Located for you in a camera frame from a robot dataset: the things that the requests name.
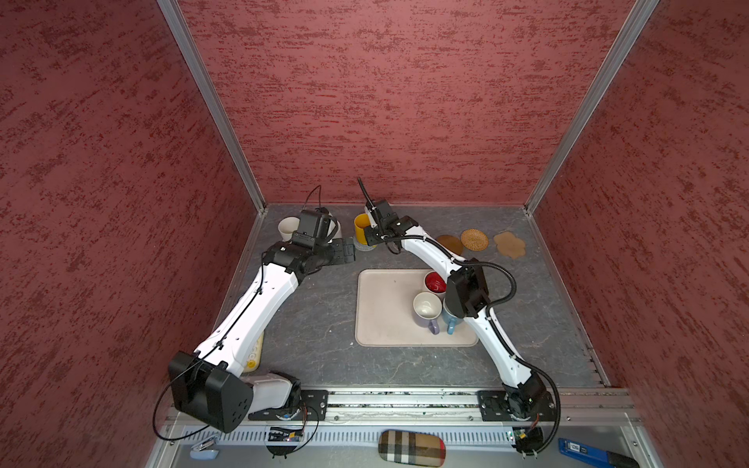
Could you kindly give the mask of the yellow mug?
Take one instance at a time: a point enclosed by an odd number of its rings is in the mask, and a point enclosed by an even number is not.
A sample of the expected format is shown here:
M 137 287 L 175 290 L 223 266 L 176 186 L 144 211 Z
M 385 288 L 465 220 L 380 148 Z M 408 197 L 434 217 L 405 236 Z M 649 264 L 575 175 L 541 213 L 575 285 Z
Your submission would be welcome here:
M 355 239 L 361 246 L 369 247 L 365 230 L 371 226 L 368 214 L 359 214 L 354 220 Z

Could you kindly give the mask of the cream white mug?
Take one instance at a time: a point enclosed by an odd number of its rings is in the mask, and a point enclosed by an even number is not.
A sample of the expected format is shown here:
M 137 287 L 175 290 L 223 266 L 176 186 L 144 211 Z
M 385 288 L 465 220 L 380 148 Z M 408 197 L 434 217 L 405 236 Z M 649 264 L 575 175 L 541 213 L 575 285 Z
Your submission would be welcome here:
M 281 222 L 279 222 L 277 229 L 281 239 L 284 242 L 289 242 L 299 226 L 300 219 L 297 216 L 288 216 L 288 218 L 283 218 Z

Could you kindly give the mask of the grey woven round coaster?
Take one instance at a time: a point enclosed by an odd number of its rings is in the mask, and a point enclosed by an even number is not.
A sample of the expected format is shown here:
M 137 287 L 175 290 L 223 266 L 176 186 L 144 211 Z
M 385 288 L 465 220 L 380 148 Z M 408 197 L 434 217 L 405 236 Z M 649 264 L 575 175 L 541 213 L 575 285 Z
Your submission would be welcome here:
M 374 249 L 376 249 L 375 246 L 369 246 L 369 245 L 361 244 L 358 241 L 354 241 L 354 248 L 357 251 L 364 252 L 364 253 L 368 253 L 368 252 L 374 251 Z

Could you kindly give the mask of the white speckled mug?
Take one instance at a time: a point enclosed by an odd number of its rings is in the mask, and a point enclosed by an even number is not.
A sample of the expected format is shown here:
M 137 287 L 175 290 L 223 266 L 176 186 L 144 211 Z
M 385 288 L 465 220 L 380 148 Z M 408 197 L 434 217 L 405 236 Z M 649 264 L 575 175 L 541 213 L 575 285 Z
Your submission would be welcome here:
M 341 239 L 343 232 L 341 231 L 341 223 L 337 220 L 332 220 L 329 225 L 328 237 L 333 239 Z

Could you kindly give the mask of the brown cork round coaster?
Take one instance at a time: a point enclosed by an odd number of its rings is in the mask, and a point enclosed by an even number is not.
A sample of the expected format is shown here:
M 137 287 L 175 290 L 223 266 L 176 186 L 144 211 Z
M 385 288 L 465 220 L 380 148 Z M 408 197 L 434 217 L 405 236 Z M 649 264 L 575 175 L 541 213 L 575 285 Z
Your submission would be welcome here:
M 462 255 L 464 245 L 460 238 L 452 235 L 440 235 L 436 238 L 437 242 L 455 255 Z

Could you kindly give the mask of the brown wooden flower coaster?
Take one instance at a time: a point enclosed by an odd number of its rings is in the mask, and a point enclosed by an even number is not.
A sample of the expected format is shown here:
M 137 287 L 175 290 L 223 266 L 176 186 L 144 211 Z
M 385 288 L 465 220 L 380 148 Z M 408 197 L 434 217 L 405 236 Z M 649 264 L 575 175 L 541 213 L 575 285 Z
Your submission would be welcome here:
M 497 251 L 501 255 L 509 257 L 509 259 L 520 259 L 527 254 L 526 242 L 511 231 L 497 234 L 493 238 L 493 241 L 495 242 Z

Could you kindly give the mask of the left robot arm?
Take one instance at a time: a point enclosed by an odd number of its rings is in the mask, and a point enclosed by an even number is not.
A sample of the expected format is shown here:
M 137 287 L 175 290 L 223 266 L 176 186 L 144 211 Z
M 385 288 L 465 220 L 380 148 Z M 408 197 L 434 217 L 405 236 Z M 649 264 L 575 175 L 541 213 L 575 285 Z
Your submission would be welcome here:
M 270 320 L 302 280 L 326 266 L 354 261 L 351 238 L 312 248 L 291 242 L 269 248 L 250 288 L 212 335 L 191 354 L 179 352 L 171 360 L 168 372 L 176 409 L 224 433 L 252 413 L 294 413 L 302 405 L 296 378 L 271 372 L 243 380 L 242 374 Z

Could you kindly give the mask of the light blue mug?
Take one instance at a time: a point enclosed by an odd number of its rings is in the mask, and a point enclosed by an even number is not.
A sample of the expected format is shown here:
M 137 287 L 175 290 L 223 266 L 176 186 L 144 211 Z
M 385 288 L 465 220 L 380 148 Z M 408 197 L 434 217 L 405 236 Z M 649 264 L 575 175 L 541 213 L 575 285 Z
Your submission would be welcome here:
M 456 332 L 458 325 L 462 322 L 462 319 L 454 315 L 445 301 L 443 302 L 442 318 L 447 326 L 448 335 L 453 335 Z

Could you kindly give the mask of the cream calculator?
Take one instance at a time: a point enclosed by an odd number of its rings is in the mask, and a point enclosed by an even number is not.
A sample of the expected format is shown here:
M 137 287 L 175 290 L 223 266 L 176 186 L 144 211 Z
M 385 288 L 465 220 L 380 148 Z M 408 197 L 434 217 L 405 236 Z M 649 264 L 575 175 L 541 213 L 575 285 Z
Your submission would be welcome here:
M 261 352 L 263 352 L 263 339 L 264 333 L 261 333 L 245 363 L 243 370 L 244 374 L 255 372 L 259 368 L 259 365 L 261 364 Z

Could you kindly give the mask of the circuit board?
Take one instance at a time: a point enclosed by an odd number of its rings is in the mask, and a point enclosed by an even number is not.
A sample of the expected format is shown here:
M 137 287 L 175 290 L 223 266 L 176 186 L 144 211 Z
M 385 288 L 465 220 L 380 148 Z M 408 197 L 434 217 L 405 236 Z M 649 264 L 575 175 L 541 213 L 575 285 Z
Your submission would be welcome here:
M 293 443 L 298 444 L 304 440 L 304 429 L 290 429 L 271 427 L 268 432 L 269 443 Z
M 541 428 L 519 428 L 513 431 L 513 446 L 518 450 L 530 450 L 543 444 L 544 436 Z

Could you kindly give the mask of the plaid glasses case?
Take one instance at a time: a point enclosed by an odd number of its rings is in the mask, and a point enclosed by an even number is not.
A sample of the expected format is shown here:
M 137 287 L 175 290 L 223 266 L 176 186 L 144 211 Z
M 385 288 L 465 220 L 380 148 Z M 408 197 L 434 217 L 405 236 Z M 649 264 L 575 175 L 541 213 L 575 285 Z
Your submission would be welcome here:
M 437 436 L 402 430 L 387 430 L 378 439 L 378 454 L 384 461 L 417 467 L 442 467 L 447 448 Z

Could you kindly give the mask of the blue tool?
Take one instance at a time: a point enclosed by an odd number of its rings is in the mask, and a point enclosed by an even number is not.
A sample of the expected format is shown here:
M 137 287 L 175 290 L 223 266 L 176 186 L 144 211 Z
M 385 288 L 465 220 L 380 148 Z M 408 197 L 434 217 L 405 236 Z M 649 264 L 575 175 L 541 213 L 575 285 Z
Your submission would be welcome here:
M 577 461 L 598 468 L 639 468 L 639 462 L 630 457 L 593 448 L 570 439 L 560 438 L 558 440 L 559 453 L 563 456 L 573 458 Z

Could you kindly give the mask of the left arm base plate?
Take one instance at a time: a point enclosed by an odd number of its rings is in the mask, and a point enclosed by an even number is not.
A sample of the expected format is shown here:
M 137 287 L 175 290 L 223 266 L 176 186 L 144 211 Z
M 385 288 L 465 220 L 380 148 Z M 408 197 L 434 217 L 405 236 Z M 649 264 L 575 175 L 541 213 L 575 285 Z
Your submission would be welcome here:
M 293 390 L 282 407 L 249 413 L 247 419 L 251 421 L 304 422 L 311 417 L 313 421 L 324 420 L 328 397 L 329 392 L 327 390 Z

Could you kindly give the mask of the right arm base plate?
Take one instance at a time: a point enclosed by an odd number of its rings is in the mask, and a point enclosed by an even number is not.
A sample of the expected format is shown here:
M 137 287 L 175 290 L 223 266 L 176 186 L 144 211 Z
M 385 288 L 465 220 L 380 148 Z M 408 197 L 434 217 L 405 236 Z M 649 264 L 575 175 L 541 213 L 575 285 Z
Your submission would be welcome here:
M 557 415 L 557 405 L 553 394 L 546 391 L 526 417 L 515 417 L 511 413 L 504 390 L 479 390 L 476 392 L 477 405 L 484 422 L 513 421 L 520 423 L 552 422 Z

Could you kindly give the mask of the aluminium rail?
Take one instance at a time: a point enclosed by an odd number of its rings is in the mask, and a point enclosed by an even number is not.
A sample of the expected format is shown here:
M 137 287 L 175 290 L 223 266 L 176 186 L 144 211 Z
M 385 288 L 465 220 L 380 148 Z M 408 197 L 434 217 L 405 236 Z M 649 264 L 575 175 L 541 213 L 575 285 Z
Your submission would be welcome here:
M 329 392 L 326 417 L 330 424 L 404 424 L 426 425 L 530 425 L 552 424 L 559 418 L 563 425 L 620 426 L 640 425 L 642 419 L 626 389 L 560 388 L 557 415 L 552 422 L 484 422 L 477 405 L 481 389 L 459 387 L 334 387 Z

